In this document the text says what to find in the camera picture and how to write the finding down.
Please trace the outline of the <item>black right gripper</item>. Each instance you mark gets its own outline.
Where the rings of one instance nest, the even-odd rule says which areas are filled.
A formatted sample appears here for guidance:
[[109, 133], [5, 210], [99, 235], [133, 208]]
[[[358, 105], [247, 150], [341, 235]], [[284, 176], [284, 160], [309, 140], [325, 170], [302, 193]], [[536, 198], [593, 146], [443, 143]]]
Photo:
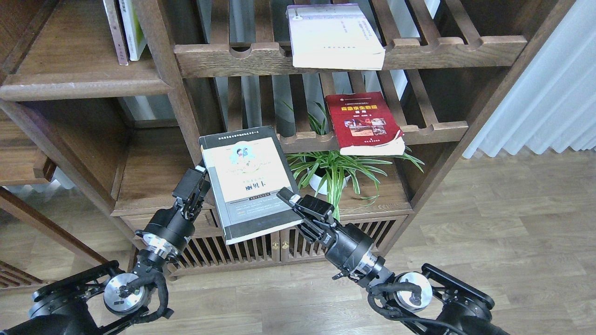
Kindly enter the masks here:
[[333, 280], [345, 276], [353, 282], [387, 281], [385, 259], [371, 252], [372, 238], [351, 223], [338, 223], [332, 204], [308, 194], [302, 197], [288, 188], [282, 188], [277, 197], [304, 219], [298, 230], [305, 240], [326, 248], [325, 258], [340, 270]]

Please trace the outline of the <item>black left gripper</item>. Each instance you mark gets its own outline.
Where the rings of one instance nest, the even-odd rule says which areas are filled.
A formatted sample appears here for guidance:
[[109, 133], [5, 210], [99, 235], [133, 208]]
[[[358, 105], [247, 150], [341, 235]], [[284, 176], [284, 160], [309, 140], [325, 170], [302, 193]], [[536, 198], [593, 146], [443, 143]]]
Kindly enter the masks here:
[[149, 259], [176, 259], [184, 251], [211, 187], [206, 175], [202, 166], [188, 169], [173, 191], [173, 206], [159, 209], [145, 229], [136, 231], [148, 244], [145, 253]]

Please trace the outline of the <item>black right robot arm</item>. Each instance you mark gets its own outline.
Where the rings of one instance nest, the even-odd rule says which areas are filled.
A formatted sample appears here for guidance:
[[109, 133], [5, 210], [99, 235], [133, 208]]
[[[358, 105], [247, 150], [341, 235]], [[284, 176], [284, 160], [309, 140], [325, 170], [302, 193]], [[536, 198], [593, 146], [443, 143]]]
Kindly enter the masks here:
[[366, 289], [370, 307], [418, 335], [503, 335], [491, 322], [494, 301], [476, 288], [428, 263], [420, 272], [396, 275], [372, 253], [373, 240], [355, 225], [342, 225], [334, 207], [310, 195], [283, 188], [279, 198], [300, 216], [307, 242], [326, 248], [325, 258], [339, 273]]

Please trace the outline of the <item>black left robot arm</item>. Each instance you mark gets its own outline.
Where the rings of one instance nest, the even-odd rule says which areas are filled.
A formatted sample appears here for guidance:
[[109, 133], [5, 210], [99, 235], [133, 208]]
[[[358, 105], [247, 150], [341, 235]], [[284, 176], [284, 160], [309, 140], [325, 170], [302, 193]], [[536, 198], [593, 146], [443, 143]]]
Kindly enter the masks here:
[[195, 232], [210, 182], [202, 166], [188, 169], [173, 191], [175, 203], [158, 210], [143, 230], [147, 246], [131, 271], [109, 261], [40, 288], [29, 319], [3, 335], [115, 335], [141, 323], [170, 318], [166, 265], [174, 263]]

